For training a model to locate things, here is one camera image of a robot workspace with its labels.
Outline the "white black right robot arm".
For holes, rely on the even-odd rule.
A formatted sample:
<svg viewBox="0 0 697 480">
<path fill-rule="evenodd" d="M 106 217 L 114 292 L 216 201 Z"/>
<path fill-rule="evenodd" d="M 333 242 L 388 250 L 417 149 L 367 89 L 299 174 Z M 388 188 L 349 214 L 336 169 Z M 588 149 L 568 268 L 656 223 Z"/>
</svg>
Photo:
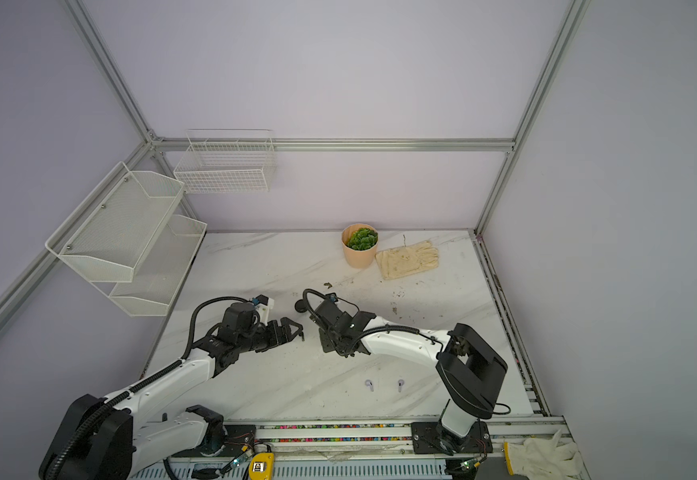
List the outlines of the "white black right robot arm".
<svg viewBox="0 0 697 480">
<path fill-rule="evenodd" d="M 334 294 L 314 307 L 310 290 L 296 302 L 318 326 L 324 352 L 344 358 L 356 354 L 386 355 L 432 368 L 449 396 L 439 418 L 440 429 L 464 440 L 480 420 L 495 415 L 508 365 L 476 331 L 463 323 L 448 330 L 427 330 L 391 322 L 372 312 L 350 314 Z"/>
</svg>

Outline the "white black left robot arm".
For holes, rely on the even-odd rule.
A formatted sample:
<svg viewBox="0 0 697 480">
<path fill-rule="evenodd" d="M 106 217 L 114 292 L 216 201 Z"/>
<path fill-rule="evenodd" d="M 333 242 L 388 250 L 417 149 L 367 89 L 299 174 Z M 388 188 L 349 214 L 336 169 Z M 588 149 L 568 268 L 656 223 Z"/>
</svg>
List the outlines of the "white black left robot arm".
<svg viewBox="0 0 697 480">
<path fill-rule="evenodd" d="M 202 337 L 190 318 L 188 344 L 182 356 L 158 372 L 104 397 L 84 395 L 66 412 L 42 464 L 42 479 L 126 479 L 176 453 L 194 450 L 212 456 L 240 442 L 230 439 L 224 416 L 200 404 L 177 408 L 188 391 L 218 377 L 246 352 L 262 353 L 304 335 L 290 318 L 268 317 L 274 302 L 224 297 L 222 321 Z"/>
</svg>

